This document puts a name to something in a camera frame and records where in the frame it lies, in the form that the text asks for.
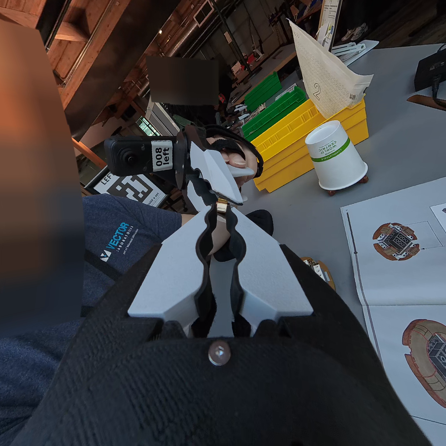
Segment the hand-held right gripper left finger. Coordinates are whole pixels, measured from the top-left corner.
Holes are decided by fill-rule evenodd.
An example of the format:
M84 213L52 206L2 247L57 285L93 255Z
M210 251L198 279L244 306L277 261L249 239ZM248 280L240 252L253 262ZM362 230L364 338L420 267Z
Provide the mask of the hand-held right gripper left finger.
M196 245L207 230L206 206L198 215L163 241L142 282L128 315L177 321L189 328L198 318L194 297L203 284L204 265Z

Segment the round gold lego base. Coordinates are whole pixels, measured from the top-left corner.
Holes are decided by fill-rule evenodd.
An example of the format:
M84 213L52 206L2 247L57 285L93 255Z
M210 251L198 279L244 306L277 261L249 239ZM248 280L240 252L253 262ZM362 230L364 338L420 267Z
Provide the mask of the round gold lego base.
M330 271L323 262L315 261L311 257L301 257L301 260L307 264L315 273L320 276L334 291L336 286Z

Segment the yellow plastic bin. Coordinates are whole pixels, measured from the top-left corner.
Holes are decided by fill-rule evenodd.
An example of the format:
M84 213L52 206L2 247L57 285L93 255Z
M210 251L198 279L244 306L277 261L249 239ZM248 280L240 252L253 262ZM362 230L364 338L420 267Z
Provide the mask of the yellow plastic bin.
M369 137L365 99L344 108L329 120L338 120L356 145ZM314 169L305 138L327 120L309 99L252 141L263 158L262 174L254 178L259 191L273 192Z

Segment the lego instruction booklet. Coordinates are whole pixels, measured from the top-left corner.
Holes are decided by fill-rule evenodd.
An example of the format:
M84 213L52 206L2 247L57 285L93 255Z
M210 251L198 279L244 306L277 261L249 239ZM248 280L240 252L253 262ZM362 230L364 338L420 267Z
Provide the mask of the lego instruction booklet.
M432 445L445 445L446 179L341 208L367 332Z

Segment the black external drive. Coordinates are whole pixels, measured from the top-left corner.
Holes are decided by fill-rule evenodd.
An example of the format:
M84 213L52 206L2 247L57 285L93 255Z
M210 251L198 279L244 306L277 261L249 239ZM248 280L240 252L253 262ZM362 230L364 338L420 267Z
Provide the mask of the black external drive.
M432 87L436 78L440 83L446 80L445 49L439 49L436 53L419 61L414 77L415 91Z

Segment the white plastic part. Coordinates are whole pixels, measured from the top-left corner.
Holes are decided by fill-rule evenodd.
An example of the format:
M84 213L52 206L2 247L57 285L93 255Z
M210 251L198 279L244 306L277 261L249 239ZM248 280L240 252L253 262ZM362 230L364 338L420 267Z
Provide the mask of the white plastic part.
M379 41L373 40L363 40L360 43L349 42L332 47L331 53L338 57L346 66L349 66L367 52L374 49L378 44Z

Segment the white paper cup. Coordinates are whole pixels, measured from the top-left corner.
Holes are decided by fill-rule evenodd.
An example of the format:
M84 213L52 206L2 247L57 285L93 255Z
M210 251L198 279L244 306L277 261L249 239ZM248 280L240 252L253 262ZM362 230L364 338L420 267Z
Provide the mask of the white paper cup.
M316 127L305 144L322 189L345 189L367 175L367 164L338 120Z

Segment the brown wooden strip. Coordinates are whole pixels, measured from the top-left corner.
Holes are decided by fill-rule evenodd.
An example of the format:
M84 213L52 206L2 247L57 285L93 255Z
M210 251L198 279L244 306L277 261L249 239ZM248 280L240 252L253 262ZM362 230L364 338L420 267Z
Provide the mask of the brown wooden strip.
M446 100L442 98L433 98L432 96L426 96L421 94L415 94L409 98L407 101L410 103L416 103L433 109L446 110Z

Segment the black quilted wrist rest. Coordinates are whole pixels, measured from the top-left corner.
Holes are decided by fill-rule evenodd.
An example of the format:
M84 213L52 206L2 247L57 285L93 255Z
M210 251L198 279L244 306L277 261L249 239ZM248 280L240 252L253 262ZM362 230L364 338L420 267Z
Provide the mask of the black quilted wrist rest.
M249 214L246 214L246 217L259 226L263 231L265 231L268 235L272 236L274 232L274 224L272 215L267 210L255 210ZM234 259L234 255L230 250L231 237L225 242L225 244L213 254L213 257L218 262L227 262Z

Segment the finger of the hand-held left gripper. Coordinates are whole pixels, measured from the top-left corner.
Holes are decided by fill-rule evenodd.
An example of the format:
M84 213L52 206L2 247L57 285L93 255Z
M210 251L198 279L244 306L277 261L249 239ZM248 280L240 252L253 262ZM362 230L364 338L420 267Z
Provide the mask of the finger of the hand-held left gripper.
M205 181L189 181L187 184L187 198L198 213L207 206L215 204L215 194L210 191Z
M243 198L236 183L236 177L243 176L243 169L226 164L220 152L201 149L195 142L190 143L190 164L198 170L218 197L242 205Z

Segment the black white marker sign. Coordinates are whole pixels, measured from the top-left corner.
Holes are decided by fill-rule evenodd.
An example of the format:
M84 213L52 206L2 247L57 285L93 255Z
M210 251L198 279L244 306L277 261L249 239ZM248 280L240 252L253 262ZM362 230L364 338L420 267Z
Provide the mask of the black white marker sign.
M145 175L116 176L106 166L86 186L91 194L109 194L131 200L162 207L169 195L162 191Z

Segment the person's left forearm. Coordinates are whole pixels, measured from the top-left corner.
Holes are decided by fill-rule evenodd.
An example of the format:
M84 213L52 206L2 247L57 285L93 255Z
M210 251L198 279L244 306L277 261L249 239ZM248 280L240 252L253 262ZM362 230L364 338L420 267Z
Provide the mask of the person's left forearm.
M217 220L216 220L216 227L212 231L211 234L212 237L212 243L213 248L210 251L210 255L212 255L217 261L227 261L225 260L225 254L218 252L221 251L221 249L224 247L224 245L229 241L230 239L230 233L228 232L226 228L226 215L223 213L217 213Z

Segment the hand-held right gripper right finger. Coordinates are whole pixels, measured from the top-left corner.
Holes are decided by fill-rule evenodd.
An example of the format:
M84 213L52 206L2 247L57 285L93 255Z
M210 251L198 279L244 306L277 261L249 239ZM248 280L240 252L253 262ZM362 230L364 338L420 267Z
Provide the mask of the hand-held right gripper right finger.
M280 244L234 207L226 212L230 251L236 262L231 281L234 317L249 324L309 316L313 308Z

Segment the green plastic bin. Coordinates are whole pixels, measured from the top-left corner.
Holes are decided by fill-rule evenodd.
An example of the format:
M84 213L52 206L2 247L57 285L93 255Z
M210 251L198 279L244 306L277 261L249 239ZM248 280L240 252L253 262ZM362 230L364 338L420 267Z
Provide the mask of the green plastic bin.
M244 138L253 141L306 101L306 93L298 86L284 92L270 106L242 126Z
M274 71L253 88L252 91L245 95L244 103L247 106L247 110L253 112L270 97L279 92L281 88L282 86L278 74Z

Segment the white printed sheet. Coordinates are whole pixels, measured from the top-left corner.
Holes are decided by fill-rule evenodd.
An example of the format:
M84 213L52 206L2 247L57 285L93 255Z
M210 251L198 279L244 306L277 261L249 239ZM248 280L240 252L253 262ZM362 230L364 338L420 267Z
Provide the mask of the white printed sheet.
M318 31L315 39L322 47L331 51L336 33L342 0L323 0Z

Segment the numbered paper bag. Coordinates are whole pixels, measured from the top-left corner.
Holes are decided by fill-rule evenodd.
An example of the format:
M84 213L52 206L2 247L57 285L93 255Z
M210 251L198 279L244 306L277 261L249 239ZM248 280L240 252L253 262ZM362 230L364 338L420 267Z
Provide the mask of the numbered paper bag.
M305 91L324 118L361 102L373 75L358 75L289 20Z

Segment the person's left hand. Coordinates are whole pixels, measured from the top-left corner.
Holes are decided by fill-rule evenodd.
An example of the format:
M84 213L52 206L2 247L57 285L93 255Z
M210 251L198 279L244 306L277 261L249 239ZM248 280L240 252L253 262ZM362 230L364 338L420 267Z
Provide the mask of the person's left hand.
M249 168L254 171L253 175L235 178L238 187L242 187L244 183L254 178L257 173L258 162L255 154L249 148L240 142L237 142L237 145L243 152L244 158L239 153L232 152L230 149L222 149L221 155L226 164L230 164L239 169Z

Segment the person's blue t-shirt torso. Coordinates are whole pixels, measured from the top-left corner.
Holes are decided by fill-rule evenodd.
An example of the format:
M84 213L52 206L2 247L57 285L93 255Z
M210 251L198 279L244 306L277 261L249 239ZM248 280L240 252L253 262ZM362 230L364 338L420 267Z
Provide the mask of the person's blue t-shirt torso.
M95 307L114 280L156 243L182 226L182 215L125 197L98 194L82 198L85 248L97 258L84 261L82 306ZM57 326L1 338L1 445L10 445L46 393L82 318Z

